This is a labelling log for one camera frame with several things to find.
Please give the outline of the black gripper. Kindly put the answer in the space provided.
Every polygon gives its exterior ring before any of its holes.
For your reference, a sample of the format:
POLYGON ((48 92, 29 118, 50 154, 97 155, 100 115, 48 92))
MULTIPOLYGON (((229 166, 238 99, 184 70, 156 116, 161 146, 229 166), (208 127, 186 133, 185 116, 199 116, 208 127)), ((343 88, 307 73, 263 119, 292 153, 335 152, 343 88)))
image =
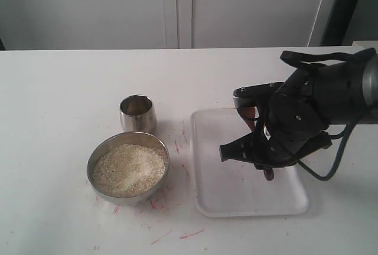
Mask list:
MULTIPOLYGON (((241 87, 233 92, 237 109, 257 107, 258 110, 285 110, 285 103, 271 97, 283 82, 241 87)), ((326 125, 308 123, 304 119, 285 124, 276 119, 259 119, 252 133, 230 143, 220 145, 220 160, 251 162, 256 169, 285 168, 319 149, 332 145, 326 125)))

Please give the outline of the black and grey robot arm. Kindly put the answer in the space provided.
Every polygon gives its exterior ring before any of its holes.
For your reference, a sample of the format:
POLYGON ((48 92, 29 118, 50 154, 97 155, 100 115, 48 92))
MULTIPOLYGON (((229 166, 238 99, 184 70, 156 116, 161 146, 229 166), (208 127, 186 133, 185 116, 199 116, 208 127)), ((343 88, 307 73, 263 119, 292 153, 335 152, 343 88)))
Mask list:
POLYGON ((360 113, 361 124, 377 123, 377 110, 366 111, 377 101, 377 57, 297 69, 285 82, 236 89, 233 98, 242 118, 249 107, 259 116, 251 133, 220 146, 220 159, 284 168, 331 146, 325 132, 331 125, 346 125, 360 113))

